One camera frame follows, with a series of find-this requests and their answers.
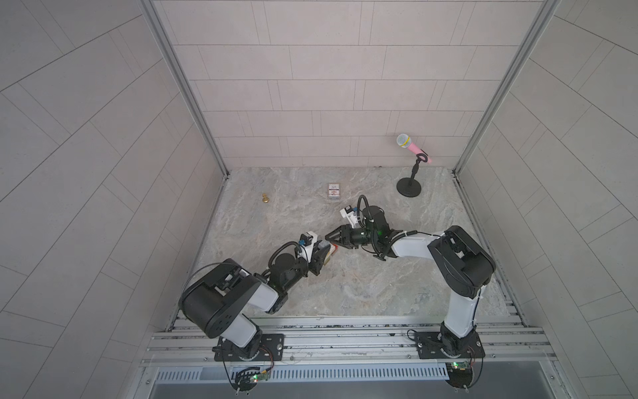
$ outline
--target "microphone head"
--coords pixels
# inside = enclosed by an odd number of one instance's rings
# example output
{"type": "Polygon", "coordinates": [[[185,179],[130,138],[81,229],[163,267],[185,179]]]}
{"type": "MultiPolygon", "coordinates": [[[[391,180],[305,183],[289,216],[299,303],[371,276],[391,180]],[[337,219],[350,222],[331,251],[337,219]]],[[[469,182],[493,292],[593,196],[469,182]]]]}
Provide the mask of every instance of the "microphone head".
{"type": "Polygon", "coordinates": [[[412,144],[412,139],[407,134],[401,133],[397,137],[397,144],[399,144],[403,148],[407,148],[410,146],[410,144],[412,144]]]}

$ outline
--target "black mounting plate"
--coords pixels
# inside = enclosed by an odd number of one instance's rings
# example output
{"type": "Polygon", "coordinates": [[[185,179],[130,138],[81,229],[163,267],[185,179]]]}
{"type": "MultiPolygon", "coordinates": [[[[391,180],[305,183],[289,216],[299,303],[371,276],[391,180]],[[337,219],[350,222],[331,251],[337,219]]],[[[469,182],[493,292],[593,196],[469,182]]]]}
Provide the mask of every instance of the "black mounting plate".
{"type": "Polygon", "coordinates": [[[419,359],[466,359],[470,358],[470,355],[475,359],[480,359],[485,357],[485,350],[483,349],[483,344],[480,341],[479,335],[476,334],[476,340],[472,340],[470,346],[467,348],[467,356],[459,356],[458,358],[450,358],[448,355],[443,353],[441,348],[442,345],[439,344],[438,340],[439,332],[430,331],[430,332],[416,332],[415,333],[415,341],[417,342],[417,352],[419,353],[419,359]]]}
{"type": "MultiPolygon", "coordinates": [[[[268,353],[263,350],[259,350],[257,352],[257,356],[250,360],[239,359],[237,355],[232,352],[231,345],[232,342],[229,340],[221,341],[220,337],[217,346],[221,347],[221,350],[224,351],[224,361],[270,361],[271,357],[268,353]]],[[[284,345],[284,334],[263,334],[260,345],[267,347],[272,353],[273,361],[280,361],[283,357],[283,345],[284,345]]],[[[215,361],[221,361],[221,352],[215,352],[215,361]]]]}

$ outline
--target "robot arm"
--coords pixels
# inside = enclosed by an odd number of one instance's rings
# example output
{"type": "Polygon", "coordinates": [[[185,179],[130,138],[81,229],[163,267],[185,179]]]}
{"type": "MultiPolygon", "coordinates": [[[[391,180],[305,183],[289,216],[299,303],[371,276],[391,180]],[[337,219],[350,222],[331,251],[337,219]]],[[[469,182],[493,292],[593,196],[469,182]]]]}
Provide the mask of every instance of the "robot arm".
{"type": "Polygon", "coordinates": [[[267,313],[277,312],[288,300],[288,291],[308,271],[319,275],[326,258],[334,251],[314,232],[302,234],[299,242],[280,246],[270,257],[268,268],[251,274],[232,259],[188,286],[179,300],[179,309],[209,338],[221,336],[232,342],[232,352],[241,359],[257,355],[262,339],[260,328],[241,312],[253,305],[267,313]],[[289,246],[295,254],[281,253],[289,246]]]}
{"type": "Polygon", "coordinates": [[[459,226],[451,226],[440,234],[392,230],[381,208],[368,206],[365,196],[359,197],[357,208],[341,211],[348,221],[326,236],[335,245],[358,248],[371,245],[375,257],[420,257],[433,259],[452,289],[450,304],[437,346],[448,357],[457,358],[478,340],[475,312],[482,288],[494,273],[494,260],[459,226]],[[361,200],[366,208],[359,209],[361,200]],[[353,225],[353,215],[357,217],[353,225]]]}

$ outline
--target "gray marble surface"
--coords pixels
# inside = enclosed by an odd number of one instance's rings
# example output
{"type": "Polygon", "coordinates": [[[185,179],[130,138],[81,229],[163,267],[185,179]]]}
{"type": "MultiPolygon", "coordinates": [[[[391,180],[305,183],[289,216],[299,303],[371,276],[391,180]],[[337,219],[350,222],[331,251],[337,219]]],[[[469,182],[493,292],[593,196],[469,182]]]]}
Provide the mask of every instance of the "gray marble surface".
{"type": "MultiPolygon", "coordinates": [[[[421,168],[417,180],[422,193],[406,198],[395,186],[400,177],[410,175],[410,169],[234,169],[205,239],[198,268],[233,258],[247,270],[261,272],[283,243],[296,241],[309,230],[323,238],[345,224],[339,210],[356,206],[360,194],[371,205],[383,208],[393,229],[436,232],[456,224],[474,236],[450,171],[421,168]],[[341,183],[341,200],[327,198],[328,183],[341,183]],[[262,193],[270,198],[267,204],[262,202],[262,193]]],[[[382,262],[362,249],[340,248],[319,276],[309,274],[291,289],[288,302],[276,316],[444,316],[449,292],[433,260],[406,257],[382,262]]],[[[246,308],[244,313],[265,315],[254,308],[246,308]]],[[[496,282],[488,285],[477,313],[508,314],[496,282]]]]}

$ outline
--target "white wall tile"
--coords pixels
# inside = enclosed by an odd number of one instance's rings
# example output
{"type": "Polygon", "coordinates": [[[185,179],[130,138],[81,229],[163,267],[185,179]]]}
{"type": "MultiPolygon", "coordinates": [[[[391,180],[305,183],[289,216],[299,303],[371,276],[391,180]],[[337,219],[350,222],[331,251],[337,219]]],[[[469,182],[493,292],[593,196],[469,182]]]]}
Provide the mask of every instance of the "white wall tile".
{"type": "Polygon", "coordinates": [[[523,268],[523,273],[527,278],[532,277],[533,275],[547,269],[552,264],[549,262],[547,255],[543,255],[538,259],[534,260],[532,263],[528,264],[523,268]]]}
{"type": "Polygon", "coordinates": [[[629,393],[623,379],[618,374],[581,378],[581,382],[587,394],[592,396],[624,395],[629,393]]]}
{"type": "Polygon", "coordinates": [[[579,90],[600,110],[634,135],[638,134],[638,55],[614,47],[579,90]]]}
{"type": "Polygon", "coordinates": [[[119,161],[86,124],[0,202],[0,264],[30,273],[119,161]]]}
{"type": "Polygon", "coordinates": [[[209,111],[272,110],[265,80],[198,80],[197,88],[209,111]]]}
{"type": "Polygon", "coordinates": [[[579,233],[586,243],[590,243],[631,218],[633,218],[633,215],[624,206],[619,205],[583,230],[580,230],[579,233]]]}
{"type": "Polygon", "coordinates": [[[638,52],[638,32],[635,16],[638,4],[632,0],[607,2],[590,0],[575,20],[575,24],[603,38],[638,52]]]}
{"type": "Polygon", "coordinates": [[[525,63],[511,92],[559,139],[590,105],[533,61],[525,63]]]}
{"type": "Polygon", "coordinates": [[[447,80],[437,80],[436,85],[434,86],[434,91],[432,92],[432,98],[430,98],[430,104],[427,106],[429,110],[438,109],[438,104],[441,102],[441,96],[443,95],[443,90],[445,90],[445,85],[447,84],[447,80]]]}
{"type": "Polygon", "coordinates": [[[420,146],[429,156],[460,156],[467,142],[467,137],[425,137],[420,146]]]}
{"type": "Polygon", "coordinates": [[[375,3],[370,44],[448,45],[462,3],[375,3]]]}
{"type": "Polygon", "coordinates": [[[55,346],[64,327],[8,312],[0,312],[0,338],[46,347],[55,346]]]}
{"type": "Polygon", "coordinates": [[[26,279],[27,276],[0,266],[0,306],[4,308],[26,279]]]}
{"type": "Polygon", "coordinates": [[[180,188],[186,186],[205,147],[202,134],[197,130],[197,126],[193,125],[166,162],[166,170],[180,188]]]}
{"type": "Polygon", "coordinates": [[[134,78],[105,35],[55,60],[20,85],[69,132],[75,132],[134,78]]]}
{"type": "Polygon", "coordinates": [[[501,80],[517,49],[516,46],[477,46],[463,79],[501,80]]]}
{"type": "Polygon", "coordinates": [[[367,156],[305,156],[305,167],[365,167],[367,156]]]}
{"type": "Polygon", "coordinates": [[[581,70],[576,73],[576,76],[569,82],[569,87],[578,91],[581,89],[582,85],[585,84],[587,79],[590,78],[591,74],[598,68],[600,63],[607,57],[609,52],[616,45],[610,41],[603,40],[600,45],[594,50],[594,53],[591,57],[585,62],[585,65],[582,66],[581,70]]]}
{"type": "Polygon", "coordinates": [[[28,343],[0,340],[0,386],[3,396],[19,399],[47,359],[51,348],[28,343]]]}
{"type": "Polygon", "coordinates": [[[493,122],[516,151],[521,149],[539,124],[538,119],[512,93],[503,100],[493,122]]]}
{"type": "Polygon", "coordinates": [[[427,110],[434,85],[433,80],[368,80],[363,109],[427,110]]]}
{"type": "MultiPolygon", "coordinates": [[[[590,326],[616,366],[630,393],[634,396],[638,394],[638,382],[634,378],[637,371],[636,365],[631,360],[632,356],[627,356],[627,346],[624,345],[625,340],[631,337],[636,331],[635,329],[638,328],[638,313],[635,310],[628,310],[594,320],[590,322],[590,326]]],[[[610,389],[617,390],[614,392],[616,394],[621,392],[622,387],[620,383],[616,383],[610,389]]]]}
{"type": "Polygon", "coordinates": [[[292,79],[288,46],[198,46],[209,79],[292,79]]]}
{"type": "Polygon", "coordinates": [[[110,257],[138,276],[142,275],[176,203],[177,196],[164,180],[155,180],[110,257]]]}
{"type": "Polygon", "coordinates": [[[160,48],[143,16],[125,23],[118,30],[142,71],[146,71],[162,58],[160,48]]]}
{"type": "Polygon", "coordinates": [[[516,207],[521,206],[540,187],[538,179],[504,136],[496,141],[486,158],[516,207]]]}
{"type": "Polygon", "coordinates": [[[383,78],[463,79],[474,50],[472,46],[388,46],[383,78]]]}
{"type": "Polygon", "coordinates": [[[136,346],[142,343],[176,257],[177,252],[159,239],[111,339],[136,346]]]}
{"type": "Polygon", "coordinates": [[[144,130],[111,174],[142,201],[177,144],[160,118],[144,130]]]}
{"type": "Polygon", "coordinates": [[[579,307],[582,316],[587,321],[624,312],[625,310],[633,308],[632,304],[627,300],[622,292],[617,292],[613,295],[606,296],[579,307]]]}
{"type": "Polygon", "coordinates": [[[384,46],[290,46],[295,79],[381,79],[384,46]]]}
{"type": "Polygon", "coordinates": [[[0,15],[0,89],[4,89],[62,52],[19,0],[3,1],[0,15]]]}
{"type": "Polygon", "coordinates": [[[173,46],[179,64],[182,66],[182,70],[187,79],[191,80],[206,80],[210,79],[206,67],[204,66],[204,60],[200,53],[199,46],[196,45],[181,45],[173,46]]]}
{"type": "Polygon", "coordinates": [[[113,175],[109,174],[104,182],[102,182],[102,185],[108,191],[112,192],[113,195],[122,201],[124,205],[128,206],[128,209],[133,212],[135,212],[137,207],[140,206],[140,201],[138,201],[135,196],[122,185],[122,183],[118,182],[113,175]]]}
{"type": "Polygon", "coordinates": [[[322,111],[322,136],[385,136],[389,111],[322,111]]]}
{"type": "Polygon", "coordinates": [[[527,140],[525,140],[521,148],[517,151],[521,158],[525,158],[525,156],[530,152],[530,149],[536,145],[545,132],[547,132],[547,128],[544,124],[539,123],[527,140]]]}
{"type": "Polygon", "coordinates": [[[100,0],[42,0],[74,46],[89,40],[140,15],[140,8],[126,0],[105,3],[100,0]]]}
{"type": "Polygon", "coordinates": [[[401,111],[396,133],[410,136],[453,136],[462,111],[401,111]]]}
{"type": "Polygon", "coordinates": [[[157,63],[155,69],[159,71],[159,75],[161,76],[162,81],[164,82],[164,86],[168,90],[171,98],[177,96],[179,94],[179,87],[177,87],[177,82],[175,81],[175,77],[168,69],[168,64],[166,64],[166,60],[162,59],[157,63]]]}
{"type": "Polygon", "coordinates": [[[525,162],[576,230],[619,205],[609,190],[551,132],[538,140],[525,162]]]}
{"type": "Polygon", "coordinates": [[[135,289],[135,286],[140,279],[138,275],[111,258],[107,259],[107,262],[104,263],[101,272],[102,274],[107,275],[132,289],[135,289]]]}
{"type": "Polygon", "coordinates": [[[553,267],[530,278],[536,298],[579,377],[607,374],[614,368],[553,267]]]}
{"type": "Polygon", "coordinates": [[[590,243],[590,248],[634,306],[638,305],[638,288],[634,283],[635,236],[632,235],[636,232],[638,221],[630,219],[590,243]]]}
{"type": "Polygon", "coordinates": [[[348,156],[350,137],[288,137],[290,155],[348,156]]]}
{"type": "Polygon", "coordinates": [[[543,249],[504,188],[499,188],[487,204],[521,267],[543,254],[543,249]]]}
{"type": "Polygon", "coordinates": [[[130,365],[131,363],[127,361],[100,358],[93,375],[84,388],[81,399],[117,397],[130,365]]]}
{"type": "Polygon", "coordinates": [[[22,4],[29,9],[29,12],[33,17],[38,21],[42,29],[47,32],[47,35],[53,40],[53,42],[57,45],[57,48],[63,54],[68,53],[75,49],[75,46],[71,43],[66,34],[57,24],[56,20],[51,16],[48,12],[47,8],[44,7],[44,4],[40,0],[23,0],[22,4]]]}
{"type": "MultiPolygon", "coordinates": [[[[200,241],[195,239],[191,234],[186,235],[186,239],[184,240],[184,244],[182,248],[179,250],[179,254],[177,254],[177,259],[173,264],[173,268],[170,269],[170,274],[168,275],[168,279],[166,280],[166,284],[164,285],[163,290],[161,291],[161,295],[159,296],[159,300],[157,300],[157,306],[155,306],[155,310],[152,312],[151,324],[153,326],[158,326],[160,328],[166,328],[168,326],[169,318],[173,312],[173,310],[177,309],[177,301],[181,294],[181,289],[186,283],[186,279],[188,277],[188,273],[190,271],[191,266],[193,265],[193,261],[197,256],[197,247],[200,244],[200,241]]],[[[152,290],[153,285],[152,281],[157,278],[154,276],[149,276],[149,288],[152,290]]]]}
{"type": "Polygon", "coordinates": [[[359,141],[359,156],[406,156],[406,149],[397,146],[395,136],[365,137],[359,141]]]}
{"type": "Polygon", "coordinates": [[[102,108],[91,123],[124,155],[169,102],[168,90],[153,68],[102,108]]]}
{"type": "Polygon", "coordinates": [[[237,111],[205,111],[203,114],[213,137],[245,136],[237,111]]]}
{"type": "Polygon", "coordinates": [[[474,177],[474,180],[476,180],[481,194],[487,193],[497,180],[494,170],[480,151],[474,150],[470,159],[468,159],[467,168],[465,169],[468,169],[474,177]]]}
{"type": "Polygon", "coordinates": [[[576,305],[584,305],[619,291],[614,280],[551,197],[546,197],[532,209],[525,216],[525,221],[576,305]]]}
{"type": "Polygon", "coordinates": [[[193,117],[186,106],[186,102],[184,101],[182,94],[177,95],[177,97],[168,103],[166,106],[166,113],[177,129],[179,136],[184,137],[186,132],[188,132],[193,125],[193,117]]]}
{"type": "Polygon", "coordinates": [[[478,2],[461,44],[518,46],[540,3],[478,2]]]}
{"type": "Polygon", "coordinates": [[[160,1],[176,44],[259,44],[249,1],[160,1]]]}
{"type": "Polygon", "coordinates": [[[268,20],[266,19],[266,9],[263,1],[252,1],[251,4],[253,5],[259,44],[271,44],[271,34],[268,29],[268,20]]]}
{"type": "Polygon", "coordinates": [[[6,310],[67,325],[131,217],[115,195],[98,188],[6,310]]]}
{"type": "Polygon", "coordinates": [[[173,213],[168,219],[166,228],[170,231],[179,241],[184,241],[188,227],[191,225],[197,206],[199,205],[202,195],[204,194],[205,186],[199,180],[196,174],[192,174],[188,179],[186,187],[182,192],[181,197],[173,209],[173,213]]]}
{"type": "Polygon", "coordinates": [[[311,111],[251,111],[248,112],[253,136],[312,136],[311,111]]]}
{"type": "Polygon", "coordinates": [[[454,33],[452,34],[452,39],[450,40],[451,45],[459,45],[463,40],[463,36],[465,35],[465,30],[468,28],[468,23],[474,12],[474,6],[476,2],[464,2],[462,3],[463,7],[461,8],[461,13],[459,14],[459,18],[456,21],[456,26],[454,27],[454,33]]]}
{"type": "Polygon", "coordinates": [[[57,143],[0,95],[0,198],[9,194],[58,147],[57,143]]]}
{"type": "Polygon", "coordinates": [[[222,137],[225,156],[281,156],[277,137],[222,137]]]}
{"type": "Polygon", "coordinates": [[[485,231],[487,240],[494,249],[492,255],[498,260],[501,271],[505,272],[505,279],[513,288],[512,294],[518,299],[518,303],[525,303],[534,299],[535,295],[530,283],[528,283],[523,271],[521,271],[521,267],[494,217],[491,217],[485,223],[485,231]]]}
{"type": "Polygon", "coordinates": [[[448,80],[437,109],[483,111],[498,83],[497,80],[448,80]]]}
{"type": "Polygon", "coordinates": [[[476,180],[468,168],[464,168],[459,177],[463,184],[463,188],[465,188],[465,192],[471,200],[471,204],[478,217],[478,221],[480,223],[485,223],[492,216],[492,211],[487,205],[487,201],[485,201],[483,194],[480,192],[479,186],[476,184],[476,180]]]}
{"type": "Polygon", "coordinates": [[[372,16],[375,9],[374,2],[361,2],[361,16],[359,22],[359,45],[370,44],[370,34],[372,31],[372,16]]]}
{"type": "Polygon", "coordinates": [[[71,136],[19,83],[2,94],[56,143],[62,144],[71,136]]]}
{"type": "Polygon", "coordinates": [[[137,63],[131,49],[128,48],[128,44],[126,44],[126,40],[122,37],[122,33],[120,33],[118,29],[113,29],[108,35],[111,37],[111,40],[113,40],[113,43],[115,43],[120,54],[122,54],[128,67],[131,68],[131,72],[133,72],[136,78],[139,77],[144,71],[142,71],[142,68],[137,63]]]}
{"type": "Polygon", "coordinates": [[[523,202],[521,206],[519,206],[519,212],[521,213],[521,215],[525,216],[548,195],[549,194],[547,193],[547,190],[545,190],[543,186],[539,187],[538,190],[536,190],[536,192],[532,194],[530,198],[528,198],[525,202],[523,202]]]}
{"type": "Polygon", "coordinates": [[[359,44],[361,3],[266,1],[271,44],[359,44]]]}
{"type": "Polygon", "coordinates": [[[278,83],[283,110],[353,108],[354,80],[280,80],[278,83]]]}
{"type": "Polygon", "coordinates": [[[560,18],[553,18],[530,58],[569,84],[598,47],[601,38],[560,18]]]}
{"type": "Polygon", "coordinates": [[[98,275],[25,398],[41,398],[51,392],[67,398],[82,394],[131,291],[98,275]]]}

